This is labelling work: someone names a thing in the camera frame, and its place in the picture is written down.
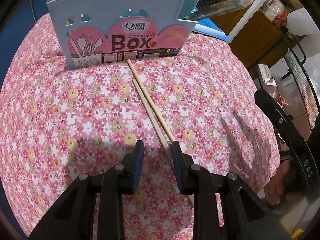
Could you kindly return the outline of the wooden chopstick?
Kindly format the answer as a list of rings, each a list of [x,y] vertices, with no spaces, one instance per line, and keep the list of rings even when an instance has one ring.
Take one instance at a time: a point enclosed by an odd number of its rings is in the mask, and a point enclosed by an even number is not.
[[[153,102],[150,94],[148,93],[148,91],[146,90],[146,88],[144,87],[133,63],[131,60],[127,60],[127,65],[129,66],[133,77],[134,77],[134,81],[136,82],[138,88],[140,89],[140,91],[142,92],[144,98],[146,99],[147,103],[149,104],[149,106],[151,107],[153,113],[155,114],[156,118],[158,119],[158,121],[160,122],[166,136],[168,137],[168,139],[170,140],[170,142],[174,142],[175,138],[171,132],[171,130],[169,129],[169,126],[167,125],[167,123],[165,122],[163,116],[161,115],[160,111],[158,110],[157,106],[155,105],[155,103]]]
[[[191,168],[191,166],[194,163],[192,162],[191,158],[187,157],[186,154],[182,153],[180,145],[177,141],[174,141],[171,143],[168,143],[166,141],[165,136],[158,124],[159,122],[158,119],[156,118],[155,114],[153,113],[151,107],[147,103],[146,99],[144,98],[142,92],[138,88],[134,79],[133,79],[133,84],[144,106],[144,109],[150,119],[152,127],[155,130],[155,133],[160,142],[160,145],[167,156],[168,162],[175,173],[176,183],[177,183],[179,192],[180,194],[186,196],[191,206],[194,207],[195,205],[194,195],[188,191],[190,189],[189,180],[188,180],[189,168]]]

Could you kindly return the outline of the metal spoon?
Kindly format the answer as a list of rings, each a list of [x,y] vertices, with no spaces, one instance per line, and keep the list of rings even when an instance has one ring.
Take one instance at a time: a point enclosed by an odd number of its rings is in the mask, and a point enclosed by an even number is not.
[[[253,0],[227,0],[204,7],[184,17],[185,20],[201,21],[213,16],[225,15],[249,7]]]

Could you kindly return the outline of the white power strip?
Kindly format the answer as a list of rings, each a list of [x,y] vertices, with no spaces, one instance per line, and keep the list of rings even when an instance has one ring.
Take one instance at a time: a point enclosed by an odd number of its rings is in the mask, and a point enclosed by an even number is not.
[[[277,97],[277,84],[269,70],[268,65],[258,64],[258,70],[263,90],[265,90],[270,96],[272,96],[272,98],[275,99]]]

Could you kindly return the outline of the black mesh fan guard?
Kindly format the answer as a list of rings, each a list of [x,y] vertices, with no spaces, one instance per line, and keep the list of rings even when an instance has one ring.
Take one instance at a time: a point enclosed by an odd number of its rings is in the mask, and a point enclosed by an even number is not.
[[[285,37],[295,40],[301,54],[303,55],[303,58],[300,60],[293,49],[289,47],[288,52],[284,56],[284,60],[289,67],[288,74],[293,76],[293,79],[299,90],[310,129],[314,129],[317,117],[319,115],[319,100],[311,79],[304,68],[304,63],[306,63],[306,54],[296,35],[293,33],[286,33]]]

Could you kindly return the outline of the pink floral tablecloth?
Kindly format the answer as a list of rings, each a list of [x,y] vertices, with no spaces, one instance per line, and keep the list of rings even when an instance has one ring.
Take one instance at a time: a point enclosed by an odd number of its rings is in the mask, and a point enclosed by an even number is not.
[[[18,48],[1,89],[1,180],[26,235],[82,172],[104,173],[145,145],[138,191],[125,196],[127,239],[191,239],[193,209],[132,83],[127,63],[67,70],[49,15]],[[258,192],[280,163],[256,87],[221,40],[191,34],[176,57],[135,61],[184,153]]]

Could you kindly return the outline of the wooden cabinet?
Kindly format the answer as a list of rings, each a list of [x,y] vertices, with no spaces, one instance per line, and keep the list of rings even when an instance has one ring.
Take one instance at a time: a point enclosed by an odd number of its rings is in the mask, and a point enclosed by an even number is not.
[[[229,36],[229,46],[233,54],[246,68],[254,66],[257,62],[272,67],[289,48],[294,48],[303,39],[302,36],[294,38],[288,35],[289,31],[285,26],[277,26],[268,20],[262,12],[262,4],[265,1],[262,0],[254,13],[251,13],[251,5],[246,9],[211,18]]]

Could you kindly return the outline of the blue flat lid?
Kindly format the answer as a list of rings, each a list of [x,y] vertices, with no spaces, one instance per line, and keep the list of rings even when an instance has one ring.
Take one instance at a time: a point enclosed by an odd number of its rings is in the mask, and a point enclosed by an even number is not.
[[[209,18],[200,20],[198,24],[195,25],[193,32],[218,38],[227,43],[231,42],[229,37]]]

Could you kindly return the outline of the blue cabinet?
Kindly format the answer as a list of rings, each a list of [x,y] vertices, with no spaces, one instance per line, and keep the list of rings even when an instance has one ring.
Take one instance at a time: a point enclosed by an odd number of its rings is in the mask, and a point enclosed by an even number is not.
[[[1,83],[13,56],[35,23],[48,13],[46,0],[23,0],[1,31]]]

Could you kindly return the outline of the blue plastic chopsticks box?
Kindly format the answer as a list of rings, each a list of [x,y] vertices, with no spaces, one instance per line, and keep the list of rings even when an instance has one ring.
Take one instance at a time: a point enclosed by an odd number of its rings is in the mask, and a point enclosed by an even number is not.
[[[50,0],[57,39],[71,69],[176,56],[195,28],[199,0]]]

